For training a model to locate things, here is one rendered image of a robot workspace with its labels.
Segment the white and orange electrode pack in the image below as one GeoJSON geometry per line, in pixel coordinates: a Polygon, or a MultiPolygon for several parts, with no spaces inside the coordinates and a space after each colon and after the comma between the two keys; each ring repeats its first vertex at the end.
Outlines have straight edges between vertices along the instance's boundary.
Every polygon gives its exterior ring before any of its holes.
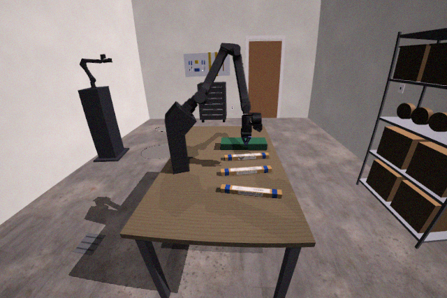
{"type": "Polygon", "coordinates": [[[220,189],[221,193],[231,193],[238,195],[250,195],[257,197],[279,198],[279,199],[281,199],[282,197],[282,191],[277,189],[233,186],[227,184],[222,184],[220,189]]]}

